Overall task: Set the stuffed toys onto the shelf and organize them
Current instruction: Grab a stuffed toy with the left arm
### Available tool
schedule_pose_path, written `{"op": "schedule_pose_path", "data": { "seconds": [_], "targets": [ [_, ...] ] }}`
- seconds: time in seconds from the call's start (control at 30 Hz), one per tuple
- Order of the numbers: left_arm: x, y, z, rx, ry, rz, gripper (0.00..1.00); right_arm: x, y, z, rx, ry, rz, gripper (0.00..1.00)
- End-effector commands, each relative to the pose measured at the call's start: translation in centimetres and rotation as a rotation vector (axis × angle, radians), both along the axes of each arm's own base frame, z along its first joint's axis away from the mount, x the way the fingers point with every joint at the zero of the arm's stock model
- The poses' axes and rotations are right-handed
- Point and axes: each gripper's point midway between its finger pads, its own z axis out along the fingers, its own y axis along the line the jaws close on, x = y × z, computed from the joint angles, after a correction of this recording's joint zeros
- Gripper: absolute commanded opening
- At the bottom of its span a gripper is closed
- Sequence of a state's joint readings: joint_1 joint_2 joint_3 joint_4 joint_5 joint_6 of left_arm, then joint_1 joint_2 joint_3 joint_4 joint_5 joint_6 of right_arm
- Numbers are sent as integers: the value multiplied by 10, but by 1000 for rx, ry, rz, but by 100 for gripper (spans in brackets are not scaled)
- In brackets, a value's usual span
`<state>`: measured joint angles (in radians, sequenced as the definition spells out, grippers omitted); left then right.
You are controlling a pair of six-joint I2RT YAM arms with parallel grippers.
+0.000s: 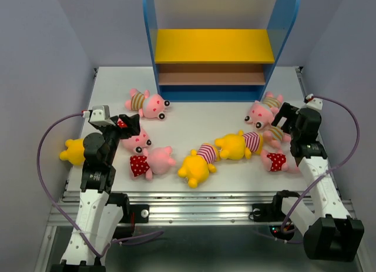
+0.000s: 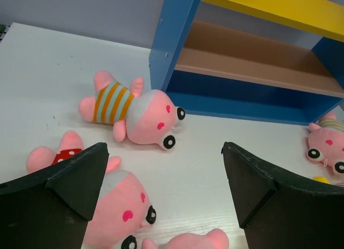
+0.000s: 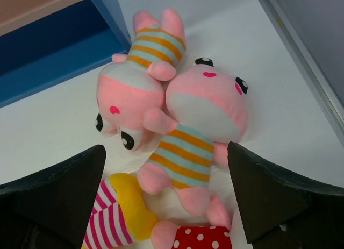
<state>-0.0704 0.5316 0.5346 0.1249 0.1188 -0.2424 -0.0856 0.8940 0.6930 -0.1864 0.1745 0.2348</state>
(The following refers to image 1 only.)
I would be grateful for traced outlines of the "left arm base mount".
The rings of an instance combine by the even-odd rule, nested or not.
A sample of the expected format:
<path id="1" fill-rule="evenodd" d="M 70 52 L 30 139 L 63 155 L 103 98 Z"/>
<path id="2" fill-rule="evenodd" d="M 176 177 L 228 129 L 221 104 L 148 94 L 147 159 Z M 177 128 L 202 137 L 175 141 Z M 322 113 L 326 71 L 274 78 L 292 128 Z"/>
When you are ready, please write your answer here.
<path id="1" fill-rule="evenodd" d="M 136 225 L 148 224 L 150 206 L 148 204 L 131 204 L 129 211 L 122 217 L 113 238 L 122 239 L 135 235 Z"/>

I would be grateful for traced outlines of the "pink frog plush striped shirt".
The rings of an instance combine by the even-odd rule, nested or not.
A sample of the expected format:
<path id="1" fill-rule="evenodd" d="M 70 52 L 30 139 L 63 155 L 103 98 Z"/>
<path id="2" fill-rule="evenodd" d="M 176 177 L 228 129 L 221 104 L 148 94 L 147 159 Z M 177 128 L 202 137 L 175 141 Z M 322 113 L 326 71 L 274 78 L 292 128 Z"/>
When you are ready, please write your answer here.
<path id="1" fill-rule="evenodd" d="M 150 94 L 149 90 L 143 93 L 133 88 L 129 92 L 130 99 L 125 102 L 127 110 L 135 111 L 140 117 L 148 119 L 164 120 L 165 110 L 170 106 L 168 100 L 163 99 L 159 94 Z"/>

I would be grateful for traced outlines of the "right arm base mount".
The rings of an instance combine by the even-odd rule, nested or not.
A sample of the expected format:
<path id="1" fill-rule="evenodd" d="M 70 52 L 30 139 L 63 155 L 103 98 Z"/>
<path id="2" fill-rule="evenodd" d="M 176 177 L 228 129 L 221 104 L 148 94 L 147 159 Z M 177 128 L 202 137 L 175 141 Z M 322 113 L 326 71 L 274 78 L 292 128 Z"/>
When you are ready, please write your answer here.
<path id="1" fill-rule="evenodd" d="M 280 209 L 276 209 L 271 203 L 253 204 L 252 211 L 249 213 L 249 219 L 251 221 L 256 223 L 268 223 L 270 237 L 289 243 L 294 237 L 294 232 L 284 234 L 281 232 L 281 226 L 276 225 L 278 222 L 281 223 L 285 216 L 286 215 Z"/>

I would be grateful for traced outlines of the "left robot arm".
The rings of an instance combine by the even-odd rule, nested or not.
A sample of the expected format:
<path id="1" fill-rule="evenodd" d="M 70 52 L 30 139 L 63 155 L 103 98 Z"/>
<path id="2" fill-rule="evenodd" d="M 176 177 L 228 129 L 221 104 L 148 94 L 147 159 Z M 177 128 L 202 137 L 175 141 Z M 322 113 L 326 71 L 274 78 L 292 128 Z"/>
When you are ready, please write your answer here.
<path id="1" fill-rule="evenodd" d="M 84 117 L 97 129 L 83 140 L 79 208 L 73 231 L 59 264 L 51 271 L 105 271 L 105 255 L 120 221 L 130 217 L 126 194 L 113 194 L 113 161 L 122 139 L 140 133 L 139 115 L 112 116 L 89 110 Z"/>

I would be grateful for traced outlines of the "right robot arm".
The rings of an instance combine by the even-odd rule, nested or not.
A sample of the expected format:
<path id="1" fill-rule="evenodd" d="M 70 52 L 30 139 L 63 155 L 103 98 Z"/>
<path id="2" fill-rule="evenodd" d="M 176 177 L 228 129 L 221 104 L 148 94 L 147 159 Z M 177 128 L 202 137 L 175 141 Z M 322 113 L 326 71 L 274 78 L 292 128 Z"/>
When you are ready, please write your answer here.
<path id="1" fill-rule="evenodd" d="M 334 185 L 324 146 L 318 141 L 323 101 L 311 99 L 297 108 L 283 103 L 272 124 L 282 118 L 282 130 L 291 136 L 290 152 L 308 187 L 299 197 L 272 202 L 277 219 L 292 221 L 303 236 L 303 247 L 312 260 L 351 262 L 361 243 L 364 226 L 351 217 Z"/>

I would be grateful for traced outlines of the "pink plush striped body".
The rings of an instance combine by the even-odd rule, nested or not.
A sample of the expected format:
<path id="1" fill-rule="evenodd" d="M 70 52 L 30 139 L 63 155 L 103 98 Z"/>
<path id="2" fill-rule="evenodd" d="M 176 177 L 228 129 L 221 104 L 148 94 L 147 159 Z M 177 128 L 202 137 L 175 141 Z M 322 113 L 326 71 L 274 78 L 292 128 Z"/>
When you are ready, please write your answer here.
<path id="1" fill-rule="evenodd" d="M 291 136 L 284 133 L 279 126 L 271 126 L 263 132 L 263 140 L 275 149 L 280 149 L 283 143 L 290 143 Z"/>

